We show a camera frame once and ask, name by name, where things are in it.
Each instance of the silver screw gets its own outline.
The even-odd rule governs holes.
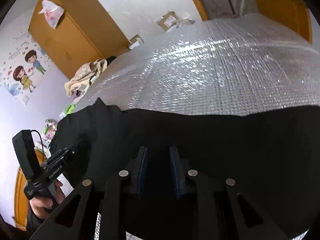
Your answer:
[[[84,181],[82,181],[82,185],[85,187],[91,185],[91,180],[85,179]]]
[[[119,176],[121,176],[121,177],[128,176],[128,174],[129,174],[128,171],[120,171],[120,172],[119,172]]]
[[[236,184],[236,181],[234,179],[227,179],[226,180],[226,183],[229,185],[229,186],[233,186],[234,184]]]
[[[190,171],[188,171],[188,174],[190,175],[190,176],[197,176],[198,175],[198,171],[196,171],[196,170],[190,170]]]

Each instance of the plastic bag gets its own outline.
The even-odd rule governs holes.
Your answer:
[[[47,23],[51,28],[55,29],[64,13],[64,9],[49,0],[43,0],[42,7],[42,10],[38,14],[43,13]]]

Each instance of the cartoon girl sticker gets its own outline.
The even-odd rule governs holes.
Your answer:
[[[33,75],[33,73],[30,76],[27,76],[26,71],[24,70],[23,66],[17,66],[13,72],[14,80],[20,81],[20,83],[22,84],[23,90],[29,89],[30,92],[32,92],[31,87],[36,88],[32,84],[32,80],[29,78],[32,75]]]

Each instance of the black sleeve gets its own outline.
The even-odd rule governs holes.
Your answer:
[[[27,214],[27,232],[33,234],[39,226],[44,222],[44,220],[38,218],[32,211],[30,205],[28,207],[28,214]]]

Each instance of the plastic sheet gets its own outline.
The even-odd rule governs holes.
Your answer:
[[[320,56],[260,14],[177,28],[121,55],[76,111],[100,97],[122,110],[247,115],[319,105]]]

